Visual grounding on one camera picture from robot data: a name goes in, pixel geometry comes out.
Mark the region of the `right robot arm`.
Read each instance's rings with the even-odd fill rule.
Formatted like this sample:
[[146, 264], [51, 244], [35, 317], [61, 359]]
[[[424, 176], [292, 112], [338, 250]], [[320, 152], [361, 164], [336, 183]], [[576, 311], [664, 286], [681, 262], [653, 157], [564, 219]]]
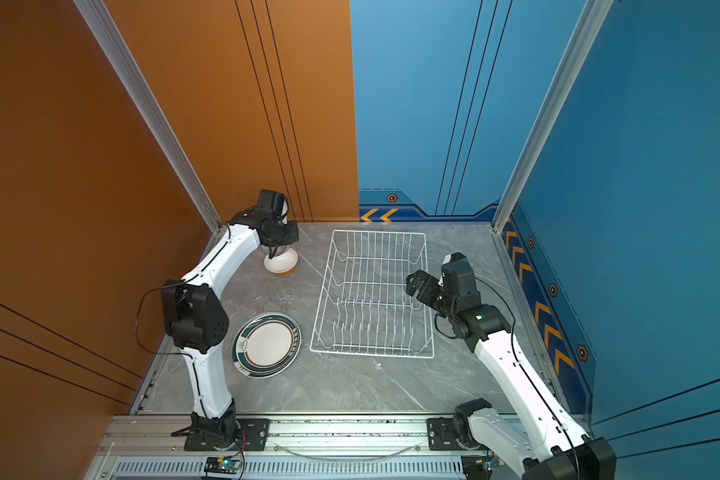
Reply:
[[448, 320], [456, 338], [489, 370], [521, 427], [505, 421], [484, 399], [456, 407], [453, 424], [466, 448], [485, 447], [522, 479], [612, 479], [617, 458], [604, 438], [593, 438], [568, 413], [527, 361], [513, 325], [481, 299], [466, 257], [456, 252], [434, 277], [417, 270], [406, 292]]

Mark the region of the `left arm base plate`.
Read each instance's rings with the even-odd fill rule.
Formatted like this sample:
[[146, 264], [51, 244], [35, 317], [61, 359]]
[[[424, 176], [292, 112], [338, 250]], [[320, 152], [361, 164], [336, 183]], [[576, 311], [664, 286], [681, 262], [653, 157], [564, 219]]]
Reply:
[[238, 418], [228, 432], [217, 433], [191, 426], [184, 450], [188, 452], [263, 452], [269, 436], [268, 418]]

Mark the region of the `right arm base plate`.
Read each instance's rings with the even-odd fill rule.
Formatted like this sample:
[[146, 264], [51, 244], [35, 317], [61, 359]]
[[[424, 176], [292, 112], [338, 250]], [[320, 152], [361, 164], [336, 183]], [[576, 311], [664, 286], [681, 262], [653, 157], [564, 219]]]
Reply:
[[430, 451], [481, 451], [493, 453], [485, 445], [467, 446], [459, 440], [451, 417], [433, 417], [426, 420], [426, 437]]

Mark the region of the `orange bowl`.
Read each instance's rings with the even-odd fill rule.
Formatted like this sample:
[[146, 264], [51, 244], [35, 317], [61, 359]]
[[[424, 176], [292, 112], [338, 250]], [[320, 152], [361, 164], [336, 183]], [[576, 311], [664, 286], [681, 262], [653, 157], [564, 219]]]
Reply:
[[282, 267], [282, 266], [267, 266], [267, 270], [275, 275], [288, 275], [296, 268], [295, 265]]

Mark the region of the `aluminium front rail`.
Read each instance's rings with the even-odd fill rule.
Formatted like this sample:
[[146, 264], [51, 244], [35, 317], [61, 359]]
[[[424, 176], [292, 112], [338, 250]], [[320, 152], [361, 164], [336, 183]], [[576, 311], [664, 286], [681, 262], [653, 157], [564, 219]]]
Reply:
[[[430, 451], [426, 420], [453, 415], [245, 415], [268, 418], [263, 452], [188, 452], [185, 416], [114, 419], [89, 467], [91, 479], [214, 479], [203, 475], [209, 456], [233, 456], [243, 469], [232, 479], [465, 479], [461, 456], [481, 451]], [[520, 478], [503, 461], [491, 479]]]

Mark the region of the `striped bowl white base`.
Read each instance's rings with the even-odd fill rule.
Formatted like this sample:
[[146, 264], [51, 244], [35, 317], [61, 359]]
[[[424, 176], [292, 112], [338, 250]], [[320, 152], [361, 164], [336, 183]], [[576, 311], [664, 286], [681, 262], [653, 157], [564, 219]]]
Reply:
[[264, 266], [267, 270], [267, 266], [297, 266], [299, 260], [299, 255], [296, 252], [295, 249], [292, 247], [287, 247], [285, 250], [283, 250], [279, 254], [275, 254], [272, 258], [267, 256], [264, 259]]

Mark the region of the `right small circuit board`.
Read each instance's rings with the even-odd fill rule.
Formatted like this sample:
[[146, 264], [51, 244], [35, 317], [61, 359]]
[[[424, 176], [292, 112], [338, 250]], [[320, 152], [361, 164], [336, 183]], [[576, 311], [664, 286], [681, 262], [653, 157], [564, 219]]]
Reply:
[[494, 456], [461, 456], [462, 473], [466, 480], [490, 480], [496, 469], [503, 467]]

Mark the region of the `green red rimmed plate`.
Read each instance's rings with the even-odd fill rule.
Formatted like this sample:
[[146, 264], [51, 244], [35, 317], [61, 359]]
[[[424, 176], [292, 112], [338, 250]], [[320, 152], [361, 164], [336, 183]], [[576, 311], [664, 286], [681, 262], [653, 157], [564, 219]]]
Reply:
[[291, 316], [282, 312], [257, 315], [235, 337], [233, 365], [249, 378], [274, 377], [295, 361], [301, 340], [301, 329]]

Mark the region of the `green circuit board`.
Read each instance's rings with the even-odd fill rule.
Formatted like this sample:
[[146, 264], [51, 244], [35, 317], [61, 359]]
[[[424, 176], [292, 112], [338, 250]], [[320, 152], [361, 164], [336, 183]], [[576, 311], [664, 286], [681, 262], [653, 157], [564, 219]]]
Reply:
[[243, 469], [243, 461], [233, 456], [209, 456], [203, 467], [206, 478], [232, 479], [238, 477]]

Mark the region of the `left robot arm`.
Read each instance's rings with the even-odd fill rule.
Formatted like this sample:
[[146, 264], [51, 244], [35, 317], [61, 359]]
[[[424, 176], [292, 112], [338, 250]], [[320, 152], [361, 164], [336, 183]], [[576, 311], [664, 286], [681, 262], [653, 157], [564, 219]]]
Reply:
[[269, 272], [288, 274], [296, 267], [299, 256], [293, 245], [299, 231], [289, 213], [286, 195], [261, 191], [255, 205], [224, 224], [220, 239], [192, 270], [160, 287], [165, 331], [185, 359], [194, 398], [191, 424], [174, 433], [186, 437], [187, 451], [240, 446], [243, 430], [222, 358], [229, 317], [220, 296], [243, 261], [261, 246], [268, 250], [264, 265]]

